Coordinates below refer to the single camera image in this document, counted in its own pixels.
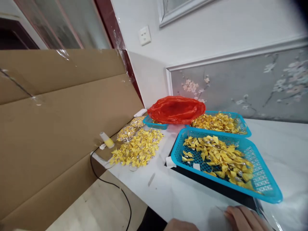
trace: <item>gray wallpaper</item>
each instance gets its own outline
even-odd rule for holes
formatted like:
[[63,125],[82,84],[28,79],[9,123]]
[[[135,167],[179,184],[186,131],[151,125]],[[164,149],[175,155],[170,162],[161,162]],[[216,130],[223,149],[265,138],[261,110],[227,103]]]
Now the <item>gray wallpaper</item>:
[[172,71],[173,95],[208,111],[308,123],[308,47]]

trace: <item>blue plastic basket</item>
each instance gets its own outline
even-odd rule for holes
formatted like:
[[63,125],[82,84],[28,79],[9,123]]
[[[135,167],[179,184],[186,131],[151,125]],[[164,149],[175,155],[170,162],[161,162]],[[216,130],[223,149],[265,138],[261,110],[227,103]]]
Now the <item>blue plastic basket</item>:
[[[251,191],[249,189],[240,187],[238,185],[232,184],[227,179],[214,177],[214,176],[211,176],[203,172],[203,171],[211,172],[212,170],[211,166],[207,164],[202,164],[203,161],[202,161],[202,158],[200,157],[201,152],[197,152],[196,150],[193,150],[187,146],[183,146],[183,143],[184,143],[184,140],[187,139],[189,136],[196,137],[196,138],[203,138],[207,135],[217,136],[218,139],[225,142],[226,145],[234,144],[238,146],[237,149],[245,154],[245,159],[249,160],[254,165],[253,179],[251,180],[253,188],[256,191],[263,193],[263,195],[257,192]],[[183,155],[184,150],[186,152],[190,151],[194,155],[194,161],[192,161],[191,164],[188,164],[187,162],[182,162],[182,155]],[[227,187],[233,188],[237,191],[240,191],[252,197],[258,198],[260,200],[263,200],[263,201],[266,201],[272,204],[279,203],[282,201],[282,193],[277,183],[275,182],[272,174],[267,168],[257,147],[255,146],[253,142],[251,142],[248,139],[236,138],[236,137],[231,136],[228,133],[209,131],[205,129],[197,129],[197,128],[191,128],[191,127],[184,128],[180,131],[179,136],[176,139],[175,145],[171,153],[171,158],[172,158],[172,161],[179,167],[182,167],[191,172],[194,172],[196,174],[209,178],[213,181],[216,181],[217,183],[223,184]],[[201,171],[194,169],[193,163],[200,164]],[[213,171],[221,171],[221,167],[213,166]]]
[[162,130],[166,130],[168,127],[168,124],[154,124],[153,119],[148,115],[147,117],[144,118],[143,123],[148,127],[162,129]]
[[[205,111],[206,114],[208,115],[216,115],[217,113],[219,113],[218,111]],[[247,134],[232,134],[232,133],[227,133],[232,135],[233,137],[238,137],[238,138],[242,138],[242,137],[250,137],[251,136],[251,131],[249,130],[244,118],[235,112],[222,112],[224,114],[227,114],[228,116],[230,116],[232,119],[238,119],[238,126],[241,128],[242,131],[246,131]]]

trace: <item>table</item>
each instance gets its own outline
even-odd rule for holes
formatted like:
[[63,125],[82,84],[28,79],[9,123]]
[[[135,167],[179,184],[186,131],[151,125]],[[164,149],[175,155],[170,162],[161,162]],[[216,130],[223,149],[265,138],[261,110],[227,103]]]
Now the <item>table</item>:
[[[259,149],[284,197],[275,205],[261,201],[270,224],[277,221],[282,230],[303,230],[308,208],[308,124],[245,121],[252,132],[248,139]],[[109,171],[167,222],[176,218],[200,230],[231,230],[223,211],[237,202],[164,166],[182,128],[171,124],[161,131],[165,137],[146,167],[132,172],[128,166],[115,165]],[[109,167],[98,155],[93,157]]]

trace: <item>floor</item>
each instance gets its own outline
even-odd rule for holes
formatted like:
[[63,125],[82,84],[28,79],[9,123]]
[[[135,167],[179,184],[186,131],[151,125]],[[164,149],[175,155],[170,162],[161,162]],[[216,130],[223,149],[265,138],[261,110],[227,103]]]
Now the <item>floor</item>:
[[[101,179],[112,182],[124,190],[132,207],[132,219],[128,230],[136,231],[148,206],[108,170]],[[129,206],[122,191],[97,180],[47,231],[125,231],[129,215]]]

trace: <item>small yellow bottle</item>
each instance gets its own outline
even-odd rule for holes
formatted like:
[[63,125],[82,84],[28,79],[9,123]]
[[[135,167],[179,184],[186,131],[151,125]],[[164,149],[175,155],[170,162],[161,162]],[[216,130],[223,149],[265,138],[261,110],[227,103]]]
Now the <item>small yellow bottle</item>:
[[109,138],[109,136],[106,135],[106,133],[102,132],[99,135],[108,148],[113,148],[115,146],[115,143],[112,141],[112,139]]

